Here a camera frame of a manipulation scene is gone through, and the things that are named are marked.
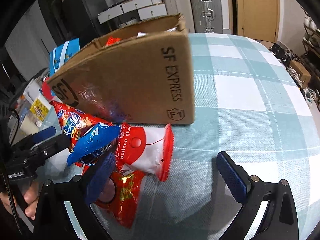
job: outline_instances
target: human hand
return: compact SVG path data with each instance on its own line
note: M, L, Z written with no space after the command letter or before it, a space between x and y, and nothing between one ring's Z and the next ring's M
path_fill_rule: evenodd
M29 205L25 210L25 214L27 217L31 218L32 220L35 220L36 208L37 208L38 199L39 199L38 195L39 195L39 183L36 181L33 181L30 188L26 191L26 193L23 196L24 200ZM10 214L12 214L8 195L6 193L1 192L0 199L5 209Z

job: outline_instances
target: wooden door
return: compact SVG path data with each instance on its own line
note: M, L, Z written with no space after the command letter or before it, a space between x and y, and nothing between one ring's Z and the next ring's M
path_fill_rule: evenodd
M237 0L238 35L276 42L279 0Z

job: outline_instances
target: white and teal checkered fabric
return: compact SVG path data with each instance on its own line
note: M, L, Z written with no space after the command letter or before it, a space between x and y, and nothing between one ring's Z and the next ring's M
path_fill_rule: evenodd
M114 240L219 239L241 206L215 167L214 157L226 151L249 175L289 181L300 239L306 239L320 220L320 142L300 91L273 54L254 40L189 37L196 119L190 126L172 127L168 180L147 178L130 230L95 205L93 210ZM261 208L246 239L254 236L263 213Z

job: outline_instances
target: black cable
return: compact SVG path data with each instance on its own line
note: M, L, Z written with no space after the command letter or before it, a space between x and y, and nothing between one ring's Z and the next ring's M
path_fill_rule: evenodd
M14 204L12 191L11 191L10 185L9 185L9 177L8 177L8 174L7 174L7 169L5 168L4 161L3 161L3 158L2 158L1 155L0 155L0 169L2 171L2 176L3 176L3 179L4 179L4 185L5 185L5 188L7 190L9 203L10 203L10 207L11 207L11 210L12 210L12 215L14 217L14 221L16 222L17 228L18 228L20 234L22 235L22 231L21 231L21 228L20 228L19 220L18 220L18 214L17 214L16 205Z
M19 115L18 115L16 110L14 110L14 109L9 109L9 110L13 111L16 114L16 117L18 119L18 127L17 127L17 129L15 131L15 134L13 136L13 140L14 140L14 138L15 138L17 132L18 132L20 118L19 118ZM15 221L15 223L17 225L17 228L18 228L20 234L22 235L22 230L21 230L21 227L20 227L20 224L19 224L19 220L18 220L18 214L17 214L16 205L14 204L13 194L12 194L12 191L10 189L9 177L8 177L7 169L5 167L4 160L3 160L1 154L0 154L0 170L2 171L2 176L3 176L3 179L4 179L4 185L5 185L5 188L7 190L9 203L10 203L10 207L11 207L11 210L12 210L12 215L13 215L14 221Z
M10 146L11 146L12 143L13 143L13 141L14 141L14 139L16 138L16 135L17 135L17 132L18 132L18 129L19 129L20 117L19 117L18 112L17 112L15 109L9 109L9 110L10 110L10 111L13 111L13 112L16 114L17 119L18 119L18 125L17 125L16 131L15 131L15 133L14 133L14 135L13 135L12 141L11 141L11 143L10 143Z

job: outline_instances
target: red snack bag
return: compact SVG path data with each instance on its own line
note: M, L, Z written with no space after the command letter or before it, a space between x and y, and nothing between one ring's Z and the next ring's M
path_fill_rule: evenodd
M47 84L48 80L49 80L48 77L44 78L44 81L41 85L41 92L44 95L44 97L50 102L54 98L54 96L51 94L51 88Z
M166 181L174 136L171 125L164 128L131 127L122 124L116 155L116 167L121 170L144 171Z
M95 204L112 213L120 225L131 228L144 175L142 171L128 175L112 172Z
M109 39L107 40L106 46L114 44L118 41L121 41L121 38L114 38L114 37L110 36Z
M68 135L71 140L71 149L75 147L79 138L91 126L96 125L100 122L112 125L111 122L98 117L94 117L91 114L86 114L85 112L82 112L71 106L56 101L51 101L50 104L53 105L56 111L62 132Z

